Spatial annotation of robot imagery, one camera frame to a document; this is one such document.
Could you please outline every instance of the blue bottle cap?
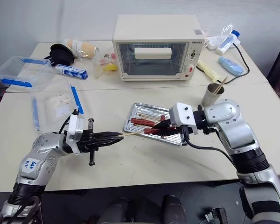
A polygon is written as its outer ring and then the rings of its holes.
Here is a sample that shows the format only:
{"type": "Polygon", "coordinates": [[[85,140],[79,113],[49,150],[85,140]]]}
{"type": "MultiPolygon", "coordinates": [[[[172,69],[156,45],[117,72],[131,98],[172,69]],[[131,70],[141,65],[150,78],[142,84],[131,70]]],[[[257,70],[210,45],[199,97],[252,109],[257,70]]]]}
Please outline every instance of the blue bottle cap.
{"type": "Polygon", "coordinates": [[[239,37],[239,32],[238,31],[233,30],[231,33],[234,34],[235,36],[239,37]]]}
{"type": "Polygon", "coordinates": [[[219,60],[218,60],[219,64],[222,64],[225,59],[226,58],[224,58],[224,57],[219,57],[219,60]]]}

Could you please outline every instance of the gray wall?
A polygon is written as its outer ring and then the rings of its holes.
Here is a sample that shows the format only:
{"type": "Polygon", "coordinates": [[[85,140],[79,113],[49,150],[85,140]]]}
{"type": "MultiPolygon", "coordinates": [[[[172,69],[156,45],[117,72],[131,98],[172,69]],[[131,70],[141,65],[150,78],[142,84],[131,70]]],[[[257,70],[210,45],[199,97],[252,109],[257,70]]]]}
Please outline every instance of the gray wall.
{"type": "Polygon", "coordinates": [[[280,0],[0,0],[0,66],[38,42],[110,40],[118,14],[195,14],[210,35],[232,23],[264,75],[280,50],[280,0]]]}

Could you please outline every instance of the paper cup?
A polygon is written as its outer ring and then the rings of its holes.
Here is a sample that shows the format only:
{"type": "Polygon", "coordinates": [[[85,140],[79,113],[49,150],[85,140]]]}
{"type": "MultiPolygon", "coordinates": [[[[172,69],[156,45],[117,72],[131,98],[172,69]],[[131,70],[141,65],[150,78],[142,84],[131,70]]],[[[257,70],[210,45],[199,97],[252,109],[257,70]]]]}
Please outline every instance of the paper cup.
{"type": "Polygon", "coordinates": [[[217,84],[217,83],[212,83],[207,86],[206,92],[201,101],[201,105],[203,107],[213,105],[215,103],[215,101],[224,93],[224,87],[221,87],[221,89],[219,90],[219,92],[217,94],[213,93],[218,86],[219,86],[219,84],[217,84]]]}

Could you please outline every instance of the white bottle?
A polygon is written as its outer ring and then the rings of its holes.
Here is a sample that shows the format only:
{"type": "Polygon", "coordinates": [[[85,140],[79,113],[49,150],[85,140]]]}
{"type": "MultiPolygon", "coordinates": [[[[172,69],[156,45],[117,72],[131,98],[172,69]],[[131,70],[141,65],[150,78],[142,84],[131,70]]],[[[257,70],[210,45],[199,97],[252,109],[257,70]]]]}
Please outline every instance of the white bottle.
{"type": "Polygon", "coordinates": [[[226,37],[223,40],[223,42],[219,45],[219,47],[216,49],[216,52],[219,55],[223,55],[238,37],[239,37],[239,32],[236,30],[233,30],[228,35],[228,37],[226,37]]]}

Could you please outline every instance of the oven window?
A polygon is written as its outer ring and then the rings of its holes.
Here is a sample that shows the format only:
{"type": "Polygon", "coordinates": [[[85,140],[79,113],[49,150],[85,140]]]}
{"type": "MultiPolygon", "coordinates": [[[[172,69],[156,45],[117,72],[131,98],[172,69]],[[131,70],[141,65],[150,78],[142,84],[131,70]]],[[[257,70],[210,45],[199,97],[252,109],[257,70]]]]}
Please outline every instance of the oven window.
{"type": "Polygon", "coordinates": [[[181,65],[187,43],[119,43],[118,47],[123,72],[128,75],[174,76],[182,71],[181,65]],[[144,50],[144,54],[138,56],[139,50],[144,50]],[[151,59],[154,57],[153,54],[163,52],[167,55],[164,57],[158,55],[157,59],[151,59]]]}

